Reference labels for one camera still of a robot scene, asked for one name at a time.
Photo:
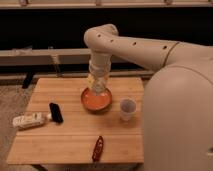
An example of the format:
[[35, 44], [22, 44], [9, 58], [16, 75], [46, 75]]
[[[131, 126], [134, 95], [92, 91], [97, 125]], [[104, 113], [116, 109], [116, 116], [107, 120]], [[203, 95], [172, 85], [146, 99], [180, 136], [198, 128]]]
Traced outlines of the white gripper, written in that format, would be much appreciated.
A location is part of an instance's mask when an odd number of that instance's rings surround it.
[[111, 69], [110, 58], [110, 54], [92, 53], [89, 60], [89, 75], [93, 75], [94, 77], [105, 77], [108, 80]]

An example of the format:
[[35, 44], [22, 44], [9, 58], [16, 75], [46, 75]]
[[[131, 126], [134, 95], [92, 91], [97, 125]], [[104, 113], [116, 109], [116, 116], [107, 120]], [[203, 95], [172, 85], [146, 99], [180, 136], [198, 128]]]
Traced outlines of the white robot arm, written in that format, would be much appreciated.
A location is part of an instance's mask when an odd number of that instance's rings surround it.
[[122, 37], [113, 24], [88, 29], [92, 90], [117, 56], [154, 75], [142, 101], [144, 171], [213, 171], [213, 47]]

